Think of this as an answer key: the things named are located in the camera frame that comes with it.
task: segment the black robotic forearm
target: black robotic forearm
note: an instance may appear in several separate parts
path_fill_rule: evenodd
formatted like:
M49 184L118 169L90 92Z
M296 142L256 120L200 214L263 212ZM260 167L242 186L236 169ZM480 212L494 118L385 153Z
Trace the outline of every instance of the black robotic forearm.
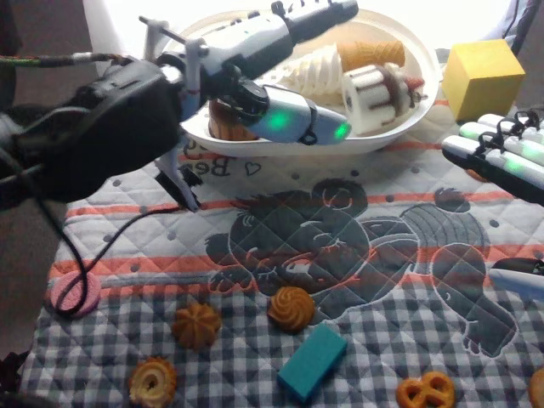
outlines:
M182 80L168 80L146 61L113 65L60 107L21 106L0 114L0 147L45 198L82 199L107 178L141 168L178 143ZM25 186L0 164L0 209L26 198Z

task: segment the quilted mat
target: quilted mat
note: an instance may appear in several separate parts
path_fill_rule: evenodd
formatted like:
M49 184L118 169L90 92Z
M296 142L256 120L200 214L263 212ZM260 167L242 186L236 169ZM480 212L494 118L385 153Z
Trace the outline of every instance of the quilted mat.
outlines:
M202 210L145 218L98 263L96 311L74 321L46 301L22 388L60 406L129 405L128 378L150 356L178 373L172 406L293 406L277 382L315 325L348 341L311 406L397 406L407 377L446 373L458 407L529 406L544 366L542 303L495 289L487 269L542 257L544 210L451 165L439 142L457 132L437 104L394 144L363 156L227 158L191 143ZM128 219L173 200L153 165L72 203L65 230L91 259ZM76 269L61 246L52 285ZM281 286L311 294L295 336L266 315ZM210 303L223 325L199 353L176 344L176 309Z

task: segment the dark floor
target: dark floor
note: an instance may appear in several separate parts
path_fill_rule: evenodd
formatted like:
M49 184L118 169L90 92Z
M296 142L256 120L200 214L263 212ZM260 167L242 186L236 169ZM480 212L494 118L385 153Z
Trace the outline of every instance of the dark floor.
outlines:
M18 0L14 12L25 43L21 54L66 54L90 50L79 0ZM544 102L544 7L541 7L519 59L527 71L518 106ZM16 103L51 105L95 78L92 66L58 70L19 70ZM62 217L64 207L56 205ZM0 213L0 359L31 344L57 240L32 203Z

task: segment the teal rectangular block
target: teal rectangular block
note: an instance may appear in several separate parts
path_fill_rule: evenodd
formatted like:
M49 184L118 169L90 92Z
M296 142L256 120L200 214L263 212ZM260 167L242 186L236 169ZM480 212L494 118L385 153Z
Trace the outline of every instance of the teal rectangular block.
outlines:
M346 340L320 324L281 367L278 381L305 402L325 374L340 360L347 345Z

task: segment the yellow block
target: yellow block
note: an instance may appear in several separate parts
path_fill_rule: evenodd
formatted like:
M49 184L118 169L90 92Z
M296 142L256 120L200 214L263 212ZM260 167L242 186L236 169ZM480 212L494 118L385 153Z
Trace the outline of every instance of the yellow block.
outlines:
M456 120L474 121L486 113L505 116L525 71L504 40L454 45L442 89Z

